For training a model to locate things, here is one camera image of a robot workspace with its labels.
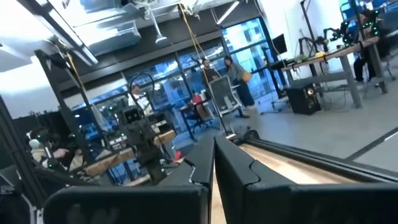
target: black pants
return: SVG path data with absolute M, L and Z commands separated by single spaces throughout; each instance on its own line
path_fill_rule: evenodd
M 239 85 L 236 88 L 236 93 L 242 101 L 243 106 L 254 106 L 253 97 L 250 94 L 249 86 L 243 80 L 234 80 L 233 85 Z
M 369 79 L 376 77 L 373 64 L 371 62 L 371 56 L 368 49 L 364 50 L 363 57 L 358 57 L 354 62 L 354 73 L 356 81 L 363 81 L 363 67 L 368 63 Z

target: lamp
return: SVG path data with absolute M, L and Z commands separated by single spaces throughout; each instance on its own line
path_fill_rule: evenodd
M 238 6 L 239 1 L 235 1 L 232 5 L 227 9 L 227 11 L 221 16 L 221 18 L 217 21 L 217 25 L 220 25 L 227 16 L 231 14 L 231 12 Z

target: woman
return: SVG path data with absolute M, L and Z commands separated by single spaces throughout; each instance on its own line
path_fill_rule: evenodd
M 224 63 L 228 71 L 229 80 L 231 80 L 233 85 L 239 85 L 236 88 L 236 92 L 238 93 L 238 96 L 241 99 L 243 106 L 247 110 L 256 109 L 256 107 L 254 106 L 253 97 L 250 94 L 248 84 L 242 80 L 243 73 L 245 72 L 243 67 L 240 66 L 240 64 L 238 63 L 234 63 L 232 61 L 232 58 L 229 56 L 226 56 L 224 58 Z

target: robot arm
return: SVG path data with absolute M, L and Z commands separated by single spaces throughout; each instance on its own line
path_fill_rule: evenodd
M 305 40 L 307 43 L 311 43 L 312 45 L 318 44 L 323 46 L 323 51 L 327 52 L 328 51 L 328 41 L 327 39 L 324 39 L 323 37 L 318 37 L 317 40 L 312 40 L 311 38 L 308 37 L 302 37 L 298 40 L 298 44 L 300 45 L 300 55 L 304 54 L 303 51 L 303 40 Z

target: computer monitor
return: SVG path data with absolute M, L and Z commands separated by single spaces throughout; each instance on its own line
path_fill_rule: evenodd
M 281 34 L 274 38 L 272 40 L 275 46 L 275 50 L 277 51 L 278 54 L 282 54 L 287 52 L 287 47 L 286 47 L 286 41 L 285 41 L 285 35 Z

